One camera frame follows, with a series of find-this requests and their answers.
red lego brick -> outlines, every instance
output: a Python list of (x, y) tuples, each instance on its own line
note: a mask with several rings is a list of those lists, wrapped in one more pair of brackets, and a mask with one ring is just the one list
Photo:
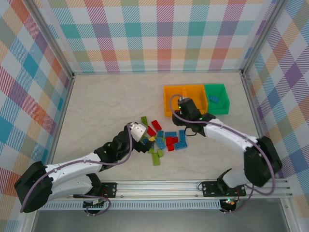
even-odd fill
[(166, 145), (169, 146), (173, 144), (173, 137), (166, 137)]
[(175, 148), (174, 148), (174, 145), (168, 145), (168, 151), (173, 151)]
[(152, 124), (152, 126), (154, 127), (154, 129), (155, 129), (156, 131), (162, 130), (162, 127), (160, 126), (160, 124), (158, 123), (157, 120), (152, 121), (151, 124)]
[(178, 137), (173, 137), (173, 144), (178, 143)]
[(147, 134), (149, 134), (150, 137), (153, 137), (156, 135), (156, 132), (150, 126), (148, 126)]

plastic bin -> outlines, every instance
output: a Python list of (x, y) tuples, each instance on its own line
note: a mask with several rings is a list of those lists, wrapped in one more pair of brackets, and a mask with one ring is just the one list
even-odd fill
[[(174, 94), (191, 98), (202, 114), (207, 112), (208, 101), (204, 85), (164, 86), (164, 115), (166, 117), (172, 116), (169, 100)], [(173, 110), (178, 110), (178, 99), (178, 97), (175, 97), (172, 100)]]
[[(224, 84), (205, 85), (206, 96), (208, 99), (208, 112), (212, 115), (227, 115), (230, 108), (230, 100)], [(220, 98), (218, 103), (211, 102), (209, 95)]]

green bin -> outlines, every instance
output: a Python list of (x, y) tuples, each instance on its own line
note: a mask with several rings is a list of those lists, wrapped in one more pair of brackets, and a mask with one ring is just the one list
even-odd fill
[[(224, 84), (206, 84), (205, 92), (208, 100), (208, 113), (212, 115), (227, 115), (230, 108), (230, 100)], [(210, 101), (209, 95), (219, 98), (219, 102)]]

white table surface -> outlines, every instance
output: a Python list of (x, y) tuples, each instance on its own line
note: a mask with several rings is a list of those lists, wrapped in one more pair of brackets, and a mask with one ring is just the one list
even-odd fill
[[(112, 141), (126, 123), (157, 120), (164, 131), (178, 131), (164, 116), (163, 86), (225, 84), (228, 115), (217, 116), (225, 124), (257, 136), (239, 73), (143, 73), (78, 75), (61, 130), (53, 163), (76, 159)], [(164, 149), (161, 165), (153, 166), (149, 153), (134, 151), (125, 164), (100, 172), (101, 180), (216, 179), (229, 168), (243, 165), (242, 154), (201, 135), (187, 137), (186, 149)]]

orange bin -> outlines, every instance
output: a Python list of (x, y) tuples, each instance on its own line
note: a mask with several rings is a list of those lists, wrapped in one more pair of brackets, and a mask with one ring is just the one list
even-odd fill
[[(183, 97), (191, 98), (202, 114), (208, 112), (208, 101), (205, 94), (204, 85), (164, 86), (164, 115), (166, 117), (172, 116), (169, 100), (175, 94), (180, 94)], [(173, 110), (178, 109), (178, 99), (179, 97), (174, 97), (172, 100)]]

